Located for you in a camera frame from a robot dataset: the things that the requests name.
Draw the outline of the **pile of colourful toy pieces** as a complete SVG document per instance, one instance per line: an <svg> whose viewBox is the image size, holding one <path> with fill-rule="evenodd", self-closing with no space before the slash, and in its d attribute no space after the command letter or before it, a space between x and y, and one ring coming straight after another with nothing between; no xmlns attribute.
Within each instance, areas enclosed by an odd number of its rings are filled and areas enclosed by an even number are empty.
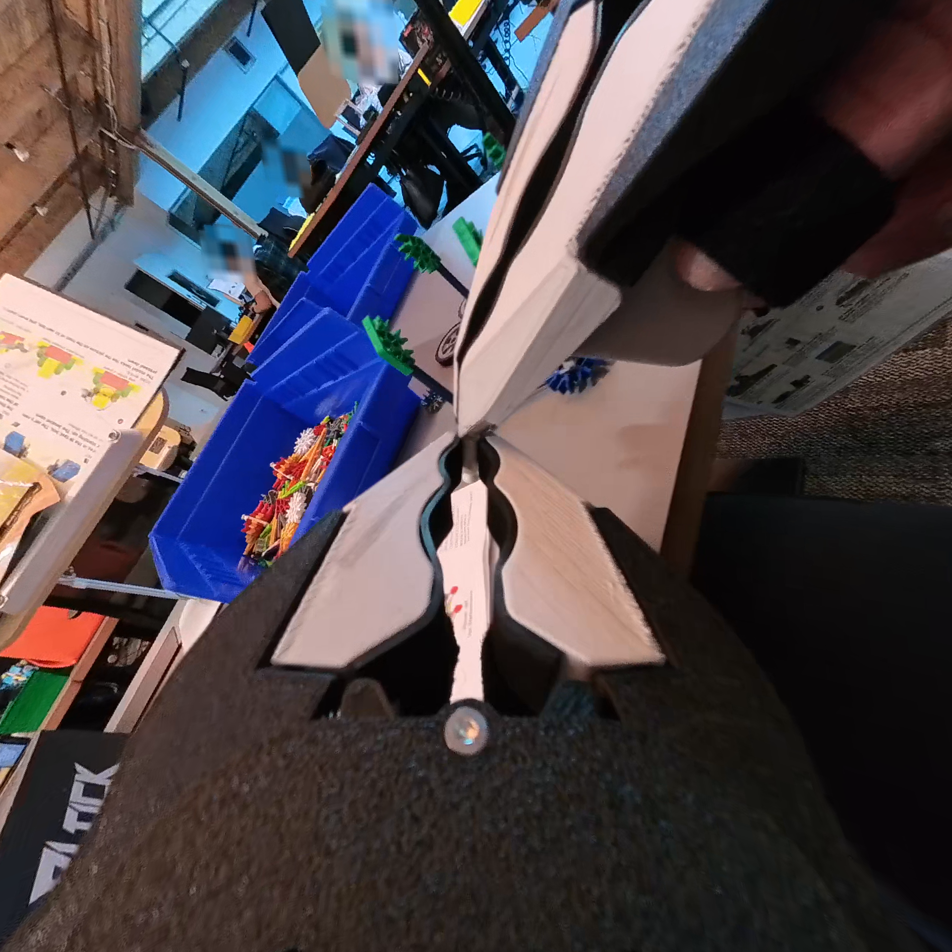
<svg viewBox="0 0 952 952"><path fill-rule="evenodd" d="M303 429L292 452L270 465L273 483L255 509L243 516L242 571L266 568L291 547L359 404Z"/></svg>

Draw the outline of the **blue bin with white label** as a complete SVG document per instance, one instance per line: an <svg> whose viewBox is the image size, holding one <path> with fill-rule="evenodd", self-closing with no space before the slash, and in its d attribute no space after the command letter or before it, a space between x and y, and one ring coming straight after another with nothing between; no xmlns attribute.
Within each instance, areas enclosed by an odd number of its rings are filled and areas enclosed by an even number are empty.
<svg viewBox="0 0 952 952"><path fill-rule="evenodd" d="M315 311L256 365L158 518L149 543L164 588L228 602L254 580L259 569L242 563L242 517L307 426L353 413L299 536L391 470L420 408L409 378L376 354L362 326Z"/></svg>

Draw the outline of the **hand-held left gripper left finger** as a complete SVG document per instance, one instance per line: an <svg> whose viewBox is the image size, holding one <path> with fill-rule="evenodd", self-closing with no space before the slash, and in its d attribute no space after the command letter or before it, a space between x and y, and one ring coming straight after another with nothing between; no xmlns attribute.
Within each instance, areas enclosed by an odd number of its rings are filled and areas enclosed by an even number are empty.
<svg viewBox="0 0 952 952"><path fill-rule="evenodd" d="M434 568L421 519L444 485L439 463L454 442L442 435L344 508L273 652L274 666L353 670L422 619Z"/></svg>

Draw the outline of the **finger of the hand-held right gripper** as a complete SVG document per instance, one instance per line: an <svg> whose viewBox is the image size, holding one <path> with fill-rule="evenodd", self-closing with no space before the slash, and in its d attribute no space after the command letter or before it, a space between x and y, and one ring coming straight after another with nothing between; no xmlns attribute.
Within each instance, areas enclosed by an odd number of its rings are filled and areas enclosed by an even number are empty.
<svg viewBox="0 0 952 952"><path fill-rule="evenodd" d="M482 332L456 351L458 432L504 422L620 303L618 287L582 263L582 231L712 11L703 1L592 3L593 64L554 189Z"/></svg>
<svg viewBox="0 0 952 952"><path fill-rule="evenodd" d="M459 337L468 351L482 332L512 263L554 189L573 115L593 64L593 3L562 2L542 50L485 234Z"/></svg>

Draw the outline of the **orange bag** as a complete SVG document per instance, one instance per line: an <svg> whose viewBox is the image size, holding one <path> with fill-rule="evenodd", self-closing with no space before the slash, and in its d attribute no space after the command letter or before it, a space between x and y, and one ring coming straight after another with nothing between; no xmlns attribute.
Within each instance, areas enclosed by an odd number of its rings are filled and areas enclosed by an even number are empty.
<svg viewBox="0 0 952 952"><path fill-rule="evenodd" d="M99 614L72 615L65 608L43 606L22 634L1 650L1 658L39 668L71 668L84 655L105 620Z"/></svg>

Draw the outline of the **person's right hand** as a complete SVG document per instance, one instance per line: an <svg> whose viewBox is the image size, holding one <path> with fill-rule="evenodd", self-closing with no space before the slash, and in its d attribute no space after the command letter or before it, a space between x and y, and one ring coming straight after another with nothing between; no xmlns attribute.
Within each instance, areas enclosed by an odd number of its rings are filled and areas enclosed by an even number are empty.
<svg viewBox="0 0 952 952"><path fill-rule="evenodd" d="M815 101L898 184L894 213L841 269L863 278L951 246L951 3L900 2Z"/></svg>

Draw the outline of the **long wooden desk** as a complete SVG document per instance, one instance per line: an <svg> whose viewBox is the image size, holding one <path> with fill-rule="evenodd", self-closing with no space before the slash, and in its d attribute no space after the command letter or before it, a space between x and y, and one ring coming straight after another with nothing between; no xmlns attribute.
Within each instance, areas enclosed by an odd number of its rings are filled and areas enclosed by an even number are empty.
<svg viewBox="0 0 952 952"><path fill-rule="evenodd" d="M380 114L361 134L351 157L339 173L333 188L304 222L290 246L289 254L300 259L316 250L343 219L356 199L384 170L403 169L394 157L404 155L408 137L425 142L433 158L439 158L449 172L459 150L447 136L447 130L433 120L428 102L438 82L423 68L426 57L435 50L435 41L422 41L407 72L398 81Z"/></svg>

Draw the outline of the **person's dark printed shirt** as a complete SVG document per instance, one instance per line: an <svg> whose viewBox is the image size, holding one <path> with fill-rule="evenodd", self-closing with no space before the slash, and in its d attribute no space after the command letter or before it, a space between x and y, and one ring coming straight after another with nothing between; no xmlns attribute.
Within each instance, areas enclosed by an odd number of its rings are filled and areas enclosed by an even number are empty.
<svg viewBox="0 0 952 952"><path fill-rule="evenodd" d="M950 507L712 494L692 582L790 710L846 839L949 935Z"/></svg>

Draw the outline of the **white picture poster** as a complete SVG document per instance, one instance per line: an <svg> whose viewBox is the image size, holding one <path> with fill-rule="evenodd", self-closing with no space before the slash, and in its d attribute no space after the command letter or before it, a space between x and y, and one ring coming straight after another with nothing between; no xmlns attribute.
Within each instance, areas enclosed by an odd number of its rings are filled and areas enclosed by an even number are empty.
<svg viewBox="0 0 952 952"><path fill-rule="evenodd" d="M1 279L2 459L74 496L183 351L26 279Z"/></svg>

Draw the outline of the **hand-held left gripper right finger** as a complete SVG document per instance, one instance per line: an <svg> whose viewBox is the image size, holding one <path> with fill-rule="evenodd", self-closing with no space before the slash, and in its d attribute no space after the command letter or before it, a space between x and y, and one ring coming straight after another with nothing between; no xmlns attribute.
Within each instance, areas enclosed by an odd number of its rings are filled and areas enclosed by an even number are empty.
<svg viewBox="0 0 952 952"><path fill-rule="evenodd" d="M515 516L502 596L515 623L561 654L568 672L661 665L665 656L585 501L498 436L493 485Z"/></svg>

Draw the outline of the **blue plastic bin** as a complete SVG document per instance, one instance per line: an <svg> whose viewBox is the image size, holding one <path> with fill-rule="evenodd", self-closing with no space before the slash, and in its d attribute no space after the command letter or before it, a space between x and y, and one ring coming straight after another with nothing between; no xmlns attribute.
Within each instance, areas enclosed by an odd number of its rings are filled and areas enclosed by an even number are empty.
<svg viewBox="0 0 952 952"><path fill-rule="evenodd" d="M356 326L391 319L413 273L396 238L417 230L406 208L370 184L298 274L247 361L262 365L325 310Z"/></svg>

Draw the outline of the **black toy wheel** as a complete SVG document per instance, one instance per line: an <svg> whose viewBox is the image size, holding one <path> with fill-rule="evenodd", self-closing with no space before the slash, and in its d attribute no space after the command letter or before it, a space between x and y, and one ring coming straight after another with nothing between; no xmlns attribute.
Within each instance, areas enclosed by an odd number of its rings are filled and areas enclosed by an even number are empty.
<svg viewBox="0 0 952 952"><path fill-rule="evenodd" d="M454 362L457 340L464 315L465 302L461 302L455 323L446 330L435 349L435 361L441 367L450 367Z"/></svg>

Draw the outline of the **blue yellow toy rod frame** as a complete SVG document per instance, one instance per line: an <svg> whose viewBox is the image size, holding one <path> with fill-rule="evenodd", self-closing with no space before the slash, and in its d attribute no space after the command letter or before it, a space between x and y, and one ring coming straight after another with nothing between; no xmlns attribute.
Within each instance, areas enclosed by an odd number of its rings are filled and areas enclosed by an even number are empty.
<svg viewBox="0 0 952 952"><path fill-rule="evenodd" d="M465 304L468 302L469 291L444 264L438 272L433 274L439 275L460 292L462 302L465 302ZM417 362L416 364L416 369L411 377L426 388L427 394L422 400L424 407L429 412L436 412L441 406L452 404L453 396L450 390L425 372L421 365ZM553 374L546 378L541 388L546 387L553 392L564 395L583 392L599 383L608 374L609 369L610 364L603 359L589 356L568 358L558 366Z"/></svg>

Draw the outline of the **black toy box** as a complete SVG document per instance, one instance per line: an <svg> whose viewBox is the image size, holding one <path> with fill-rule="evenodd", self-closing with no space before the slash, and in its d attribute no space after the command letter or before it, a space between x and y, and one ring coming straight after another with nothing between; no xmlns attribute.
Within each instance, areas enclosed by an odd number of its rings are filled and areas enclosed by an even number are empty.
<svg viewBox="0 0 952 952"><path fill-rule="evenodd" d="M1 838L1 941L61 880L110 791L127 735L39 735Z"/></svg>

